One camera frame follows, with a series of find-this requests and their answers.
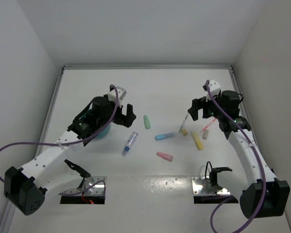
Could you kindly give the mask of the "green highlighter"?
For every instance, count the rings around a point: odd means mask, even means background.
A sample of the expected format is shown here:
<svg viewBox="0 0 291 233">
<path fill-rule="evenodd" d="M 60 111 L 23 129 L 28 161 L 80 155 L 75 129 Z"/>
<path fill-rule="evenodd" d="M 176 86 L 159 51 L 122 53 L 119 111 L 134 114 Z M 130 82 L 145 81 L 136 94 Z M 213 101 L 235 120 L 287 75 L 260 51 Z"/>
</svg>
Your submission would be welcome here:
<svg viewBox="0 0 291 233">
<path fill-rule="evenodd" d="M 150 121 L 149 121 L 149 118 L 147 115 L 144 115 L 143 116 L 143 120 L 144 120 L 144 126 L 145 128 L 148 130 L 151 128 L 151 125 L 150 125 Z"/>
</svg>

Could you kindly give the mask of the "blue highlighter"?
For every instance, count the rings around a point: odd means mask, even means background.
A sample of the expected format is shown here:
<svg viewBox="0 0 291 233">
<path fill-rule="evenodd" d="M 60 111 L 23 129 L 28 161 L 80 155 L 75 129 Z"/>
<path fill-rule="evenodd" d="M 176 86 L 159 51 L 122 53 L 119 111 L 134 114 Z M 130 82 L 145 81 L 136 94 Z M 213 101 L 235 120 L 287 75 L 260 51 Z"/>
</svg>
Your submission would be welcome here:
<svg viewBox="0 0 291 233">
<path fill-rule="evenodd" d="M 177 133 L 171 132 L 171 133 L 163 133 L 163 134 L 159 134 L 155 136 L 155 140 L 156 141 L 160 141 L 160 140 L 165 140 L 168 138 L 173 138 L 176 137 Z"/>
</svg>

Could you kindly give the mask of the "pink highlighter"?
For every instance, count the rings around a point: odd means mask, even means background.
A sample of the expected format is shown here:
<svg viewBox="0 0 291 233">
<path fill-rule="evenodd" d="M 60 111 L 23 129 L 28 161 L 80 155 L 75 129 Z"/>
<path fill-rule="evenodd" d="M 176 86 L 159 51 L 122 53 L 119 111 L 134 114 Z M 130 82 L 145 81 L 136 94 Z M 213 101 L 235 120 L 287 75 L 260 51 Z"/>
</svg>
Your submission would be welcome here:
<svg viewBox="0 0 291 233">
<path fill-rule="evenodd" d="M 156 155 L 166 161 L 172 162 L 173 161 L 173 156 L 167 153 L 163 153 L 163 152 L 157 152 Z"/>
</svg>

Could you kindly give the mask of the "yellow highlighter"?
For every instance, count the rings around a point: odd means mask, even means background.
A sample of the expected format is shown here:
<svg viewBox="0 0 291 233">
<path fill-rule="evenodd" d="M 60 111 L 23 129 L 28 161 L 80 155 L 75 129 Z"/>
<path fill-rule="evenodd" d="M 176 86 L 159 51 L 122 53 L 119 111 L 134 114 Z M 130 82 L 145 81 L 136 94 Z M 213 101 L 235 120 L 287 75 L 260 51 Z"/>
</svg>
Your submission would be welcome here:
<svg viewBox="0 0 291 233">
<path fill-rule="evenodd" d="M 201 142 L 201 140 L 199 138 L 198 133 L 195 132 L 195 131 L 191 131 L 191 136 L 192 136 L 192 138 L 194 140 L 194 143 L 195 143 L 197 149 L 198 150 L 202 150 L 204 148 L 204 146 L 203 146 L 203 144 L 202 144 L 202 142 Z"/>
</svg>

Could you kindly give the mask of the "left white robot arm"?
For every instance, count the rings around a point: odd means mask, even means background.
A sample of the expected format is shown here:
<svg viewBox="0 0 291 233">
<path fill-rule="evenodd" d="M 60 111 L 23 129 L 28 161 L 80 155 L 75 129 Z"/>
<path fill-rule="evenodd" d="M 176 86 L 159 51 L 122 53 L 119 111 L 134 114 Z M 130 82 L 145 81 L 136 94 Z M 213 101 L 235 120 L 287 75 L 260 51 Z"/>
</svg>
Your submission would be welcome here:
<svg viewBox="0 0 291 233">
<path fill-rule="evenodd" d="M 133 106 L 123 106 L 110 94 L 93 98 L 73 119 L 72 124 L 59 137 L 54 146 L 49 147 L 20 168 L 14 166 L 4 174 L 4 195 L 24 215 L 36 212 L 45 201 L 54 182 L 52 174 L 60 165 L 68 165 L 82 177 L 90 176 L 79 165 L 68 158 L 84 148 L 110 123 L 130 127 L 136 119 Z"/>
</svg>

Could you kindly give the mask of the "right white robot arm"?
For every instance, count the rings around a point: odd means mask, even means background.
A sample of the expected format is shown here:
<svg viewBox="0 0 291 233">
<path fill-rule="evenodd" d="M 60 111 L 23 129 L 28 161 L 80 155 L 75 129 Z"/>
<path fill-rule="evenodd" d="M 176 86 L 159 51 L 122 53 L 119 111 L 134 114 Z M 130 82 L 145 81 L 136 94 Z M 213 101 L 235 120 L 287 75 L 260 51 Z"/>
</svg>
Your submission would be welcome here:
<svg viewBox="0 0 291 233">
<path fill-rule="evenodd" d="M 235 91 L 219 91 L 214 99 L 194 99 L 188 109 L 193 121 L 198 120 L 199 110 L 203 111 L 203 118 L 218 119 L 219 128 L 234 148 L 246 175 L 243 181 L 229 167 L 213 167 L 209 182 L 212 187 L 227 189 L 239 202 L 246 218 L 254 211 L 258 212 L 257 218 L 281 216 L 290 193 L 289 184 L 279 180 L 264 161 L 249 122 L 240 116 L 242 100 L 243 96 Z"/>
</svg>

